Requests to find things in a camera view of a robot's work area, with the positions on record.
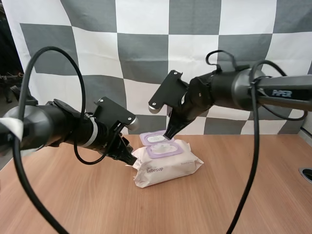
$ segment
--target white wipe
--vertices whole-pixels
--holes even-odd
[[[134,151],[132,154],[137,158],[133,167],[137,169],[135,183],[140,188],[158,184],[170,179],[188,176],[197,171],[204,163],[193,155],[191,147],[183,140],[175,140],[182,150],[181,154],[155,158],[149,157],[146,147]]]

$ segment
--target silver band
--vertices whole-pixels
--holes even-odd
[[[90,137],[90,139],[84,143],[83,145],[80,145],[80,147],[88,147],[89,145],[91,145],[93,143],[93,141],[97,138],[98,135],[98,125],[97,123],[94,121],[94,117],[90,118],[91,122],[93,123],[93,133]]]

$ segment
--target gray square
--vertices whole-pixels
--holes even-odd
[[[170,0],[169,34],[218,35],[221,0]]]
[[[171,110],[172,110],[172,107],[167,106],[167,116],[169,116]],[[209,110],[205,111],[204,113],[200,114],[199,116],[200,117],[207,117],[208,112],[209,112]]]
[[[60,0],[70,23],[94,32],[117,32],[115,0]]]
[[[225,118],[206,118],[205,135],[239,135],[244,127],[245,120]]]
[[[279,130],[278,134],[297,134],[300,131],[304,120],[301,121],[286,121],[284,126]]]
[[[218,48],[233,54],[238,65],[253,64],[266,58],[271,38],[272,34],[220,35]],[[226,71],[233,70],[225,53],[218,53],[218,63]]]
[[[136,117],[138,119],[139,128],[135,131],[129,130],[129,134],[141,134],[166,130],[166,116],[136,115]]]
[[[108,97],[120,106],[127,108],[126,91],[123,79],[102,75],[83,76],[86,90],[86,111],[94,112],[97,102],[102,97]]]
[[[292,111],[291,108],[284,108],[280,106],[271,106],[271,105],[266,105],[266,106],[270,108],[272,111],[285,117],[288,117]],[[281,120],[281,118],[273,115],[272,113],[264,109],[264,107],[262,106],[258,108],[258,115],[259,115],[259,120]],[[253,120],[253,119],[254,119],[254,114],[251,111],[248,120]]]
[[[20,24],[30,56],[45,46],[56,46],[67,52],[78,65],[74,33],[71,26]],[[37,73],[73,76],[76,75],[71,63],[59,52],[48,51],[35,64]]]
[[[161,84],[168,74],[168,35],[118,33],[118,54],[125,79]]]
[[[277,0],[274,33],[311,31],[311,0]]]

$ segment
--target white tape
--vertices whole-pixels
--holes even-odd
[[[23,137],[24,124],[17,118],[0,118],[0,123],[7,127],[20,141]]]
[[[91,145],[93,143],[93,141],[97,138],[97,135],[98,135],[98,125],[94,121],[94,117],[91,117],[90,120],[93,123],[93,132],[92,132],[90,139],[86,143],[84,143],[83,145],[80,145],[80,147],[83,147],[83,148]]]

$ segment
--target wet wipes package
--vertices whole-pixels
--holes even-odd
[[[144,142],[147,146],[132,153],[137,158],[133,165],[137,169],[134,181],[140,188],[193,174],[204,163],[191,152],[188,143],[183,140],[168,141],[158,137],[159,133],[143,134],[140,137],[142,142],[149,138],[147,141],[155,140],[160,144]]]

